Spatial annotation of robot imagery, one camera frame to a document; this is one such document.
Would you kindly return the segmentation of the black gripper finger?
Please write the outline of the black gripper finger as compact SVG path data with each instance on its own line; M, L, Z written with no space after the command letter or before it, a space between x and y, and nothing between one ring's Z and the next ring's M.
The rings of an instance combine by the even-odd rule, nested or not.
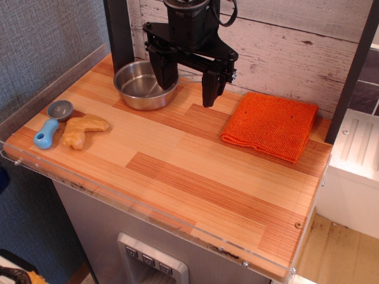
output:
M147 50L158 85L164 90L169 89L179 78L178 63L172 57L176 50L160 50L154 47L148 47Z
M212 107L218 96L222 95L225 87L225 76L208 70L203 73L203 107Z

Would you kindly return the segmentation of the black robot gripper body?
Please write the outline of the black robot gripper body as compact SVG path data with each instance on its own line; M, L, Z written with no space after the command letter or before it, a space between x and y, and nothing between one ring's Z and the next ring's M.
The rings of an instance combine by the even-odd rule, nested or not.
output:
M167 23L143 25L147 34L146 50L148 47L175 49L172 57L178 64L203 73L213 70L224 75L226 82L233 82L238 54L220 39L218 30L235 22L238 9L233 10L227 22L222 22L220 1L164 1L164 5Z

